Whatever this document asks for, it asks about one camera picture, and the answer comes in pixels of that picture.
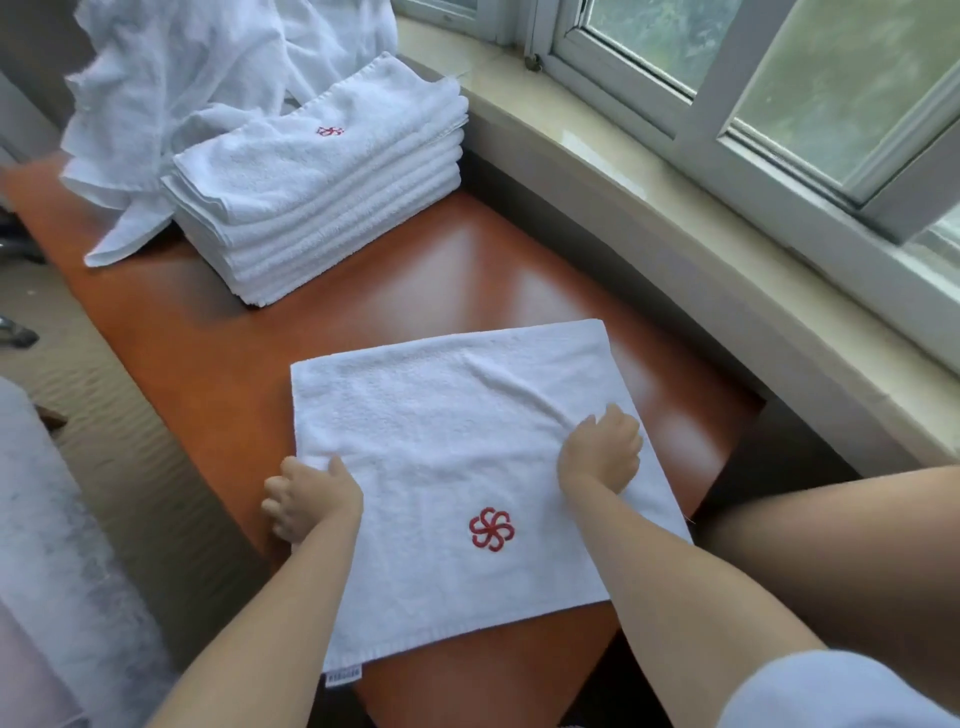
hand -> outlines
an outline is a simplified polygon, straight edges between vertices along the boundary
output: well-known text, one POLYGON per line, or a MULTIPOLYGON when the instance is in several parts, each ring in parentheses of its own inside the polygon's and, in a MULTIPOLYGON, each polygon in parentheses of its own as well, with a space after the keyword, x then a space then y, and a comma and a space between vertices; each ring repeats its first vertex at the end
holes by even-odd
POLYGON ((599 482, 620 493, 640 467, 643 438, 640 423, 615 404, 597 422, 593 415, 583 420, 566 438, 557 460, 557 477, 566 491, 584 482, 599 482))
POLYGON ((282 475, 268 477, 264 487, 270 497, 261 508, 276 520, 274 533, 299 544, 320 521, 344 513, 358 520, 363 513, 363 491, 339 456, 330 459, 326 473, 285 457, 282 475))

sleeve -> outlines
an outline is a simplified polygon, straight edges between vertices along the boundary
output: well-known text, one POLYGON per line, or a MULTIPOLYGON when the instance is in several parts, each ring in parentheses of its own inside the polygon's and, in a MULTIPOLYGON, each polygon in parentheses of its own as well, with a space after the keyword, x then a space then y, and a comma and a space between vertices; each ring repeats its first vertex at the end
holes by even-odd
POLYGON ((960 728, 960 718, 876 660, 800 652, 765 665, 733 694, 717 728, 960 728))

orange wooden surface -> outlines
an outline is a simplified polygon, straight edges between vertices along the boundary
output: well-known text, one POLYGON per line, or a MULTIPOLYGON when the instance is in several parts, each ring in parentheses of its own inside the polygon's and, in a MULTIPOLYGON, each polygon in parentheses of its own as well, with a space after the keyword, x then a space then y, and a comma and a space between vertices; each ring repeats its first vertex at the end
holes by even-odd
MULTIPOLYGON (((105 229, 56 180, 62 158, 2 189, 94 325, 253 544, 277 558, 262 482, 294 450, 289 367, 428 336, 603 319, 687 515, 760 401, 511 223, 460 191, 264 309, 248 309, 178 234, 115 266, 83 255, 105 229)), ((617 627, 609 603, 431 644, 364 667, 374 721, 555 726, 617 627)))

stack of folded towels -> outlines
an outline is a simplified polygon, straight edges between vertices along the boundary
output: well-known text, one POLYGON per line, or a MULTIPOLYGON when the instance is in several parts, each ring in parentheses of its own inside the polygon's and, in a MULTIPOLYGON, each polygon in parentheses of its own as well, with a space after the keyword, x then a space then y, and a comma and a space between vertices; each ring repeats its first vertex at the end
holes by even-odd
POLYGON ((285 116, 176 155, 175 220, 231 291, 267 305, 460 186, 467 99, 383 54, 285 116))

white towel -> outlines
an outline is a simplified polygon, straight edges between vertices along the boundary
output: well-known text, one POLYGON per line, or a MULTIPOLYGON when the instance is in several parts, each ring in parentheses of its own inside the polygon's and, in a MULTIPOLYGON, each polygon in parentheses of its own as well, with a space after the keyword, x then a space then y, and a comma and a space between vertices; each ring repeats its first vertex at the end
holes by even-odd
POLYGON ((390 0, 276 0, 289 57, 287 90, 317 98, 381 53, 396 53, 390 0))
MULTIPOLYGON (((378 210, 393 205, 411 190, 448 176, 463 155, 460 146, 463 135, 463 131, 458 130, 424 146, 389 170, 382 170, 358 188, 347 191, 330 207, 315 211, 314 217, 298 225, 290 225, 284 219, 292 213, 272 221, 233 227, 211 225, 201 211, 191 206, 184 206, 183 213, 194 217, 206 227, 209 237, 217 240, 220 255, 237 280, 256 279, 296 261, 311 248, 323 246, 345 231, 357 229, 378 210), (239 241, 232 236, 237 229, 244 235, 239 241), (231 243, 242 243, 242 247, 234 248, 231 243)), ((173 176, 165 177, 163 183, 169 190, 183 191, 173 176)))
POLYGON ((349 255, 353 255, 376 238, 392 230, 417 213, 433 205, 460 186, 460 173, 456 164, 440 176, 434 176, 417 188, 396 197, 388 204, 370 205, 368 215, 354 227, 346 228, 335 238, 325 240, 323 245, 315 239, 307 242, 307 253, 278 266, 252 281, 238 281, 234 272, 224 261, 219 241, 196 218, 179 210, 176 220, 187 238, 206 259, 217 274, 224 279, 229 289, 245 303, 265 306, 274 303, 308 281, 332 268, 349 255))
MULTIPOLYGON (((365 495, 324 671, 609 598, 556 476, 587 415, 636 414, 601 322, 338 353, 291 379, 298 457, 339 453, 365 495)), ((623 498, 689 539, 649 440, 623 498)))
POLYGON ((81 0, 75 16, 97 57, 67 79, 76 110, 61 179, 124 211, 91 266, 130 255, 170 219, 159 178, 171 155, 280 113, 288 86, 313 98, 396 50, 389 0, 81 0))
MULTIPOLYGON (((226 248, 232 251, 259 245, 264 240, 276 239, 304 225, 316 227, 329 221, 341 214, 345 207, 354 205, 358 198, 362 200, 369 197, 376 189, 399 180, 410 171, 429 163, 432 157, 440 156, 451 147, 463 143, 461 127, 467 123, 466 98, 457 96, 453 103, 444 103, 442 107, 428 111, 430 120, 410 136, 405 136, 382 154, 351 169, 342 180, 318 190, 316 196, 304 205, 265 220, 241 225, 224 223, 198 200, 191 185, 185 183, 180 175, 164 177, 163 184, 174 204, 185 207, 187 213, 209 228, 226 248)), ((275 184, 280 186, 286 182, 278 179, 275 184)), ((234 258, 231 253, 228 256, 237 261, 242 259, 234 258)))
POLYGON ((301 109, 210 139, 174 163, 199 204, 224 222, 265 220, 315 199, 459 94, 455 79, 429 83, 383 55, 301 109))
POLYGON ((279 112, 286 48, 272 0, 84 0, 76 16, 97 57, 67 79, 76 110, 60 178, 125 210, 84 259, 108 265, 173 216, 159 187, 171 155, 279 112))

